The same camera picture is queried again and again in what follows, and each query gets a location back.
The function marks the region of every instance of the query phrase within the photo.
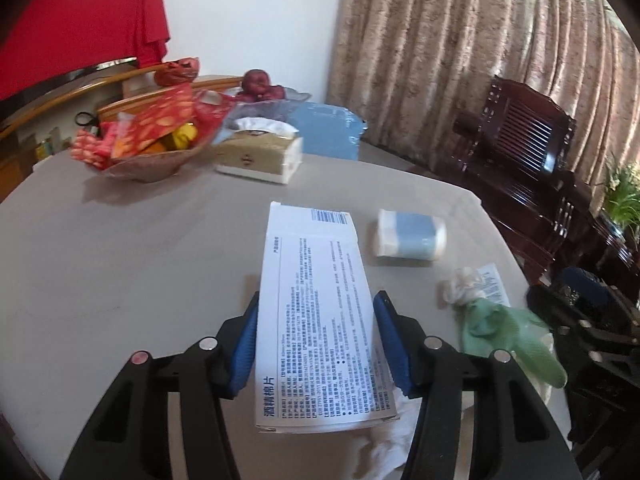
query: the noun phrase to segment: metal screw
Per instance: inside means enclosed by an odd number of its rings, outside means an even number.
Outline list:
[[[500,361],[501,363],[508,363],[511,361],[511,354],[506,350],[496,350],[494,358],[496,361]]]
[[[198,346],[203,350],[213,350],[218,346],[218,340],[215,337],[206,337],[200,340]]]
[[[438,350],[442,348],[442,339],[430,335],[427,339],[424,340],[424,345],[431,350]]]
[[[131,356],[131,362],[135,365],[144,364],[148,359],[149,359],[149,354],[146,353],[144,350],[141,350],[140,352],[136,352]]]
[[[595,350],[591,350],[589,352],[589,357],[596,363],[601,363],[604,361],[602,354],[600,352],[596,352]]]

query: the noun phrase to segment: chair backrest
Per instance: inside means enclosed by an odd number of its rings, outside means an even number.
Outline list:
[[[575,120],[533,88],[495,76],[480,116],[481,156],[545,182],[564,167]]]

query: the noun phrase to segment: curtain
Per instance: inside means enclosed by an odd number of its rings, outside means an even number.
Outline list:
[[[609,155],[640,158],[640,55],[605,0],[342,0],[336,34],[328,101],[367,120],[373,144],[430,168],[494,75],[576,119],[567,165],[588,184]]]

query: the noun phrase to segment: blue gripper pad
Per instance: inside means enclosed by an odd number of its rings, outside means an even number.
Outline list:
[[[402,338],[394,322],[398,316],[385,292],[381,291],[373,298],[373,311],[378,320],[382,348],[385,350],[386,362],[389,364],[394,383],[402,390],[402,394],[409,395],[414,389],[409,369],[409,354],[404,348]]]
[[[595,281],[578,267],[567,267],[560,273],[560,280],[578,292],[593,306],[603,306],[609,302],[607,288]]]
[[[231,356],[228,389],[234,397],[246,386],[255,359],[255,335],[258,328],[258,300],[254,297],[244,314],[245,325]]]

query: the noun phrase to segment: wooden chair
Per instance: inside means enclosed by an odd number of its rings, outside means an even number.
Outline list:
[[[436,174],[474,192],[535,283],[553,262],[576,208],[586,211],[590,188],[564,159],[575,121],[529,86],[494,77],[480,115],[458,114],[453,156]]]
[[[600,216],[594,218],[586,212],[574,218],[567,240],[556,253],[551,278],[565,267],[580,267],[595,274],[632,304],[640,305],[638,246],[635,240],[616,236]]]

